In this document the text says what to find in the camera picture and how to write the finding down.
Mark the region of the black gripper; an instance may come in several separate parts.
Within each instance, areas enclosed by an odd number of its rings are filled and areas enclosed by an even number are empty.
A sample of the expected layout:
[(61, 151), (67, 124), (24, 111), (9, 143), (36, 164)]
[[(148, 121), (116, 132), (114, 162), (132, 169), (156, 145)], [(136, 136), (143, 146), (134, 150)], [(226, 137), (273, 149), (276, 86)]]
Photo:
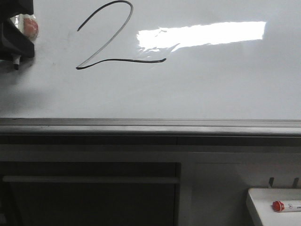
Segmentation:
[(12, 60), (13, 56), (33, 58), (34, 44), (23, 35), (9, 19), (19, 14), (33, 15), (33, 0), (0, 0), (0, 59)]

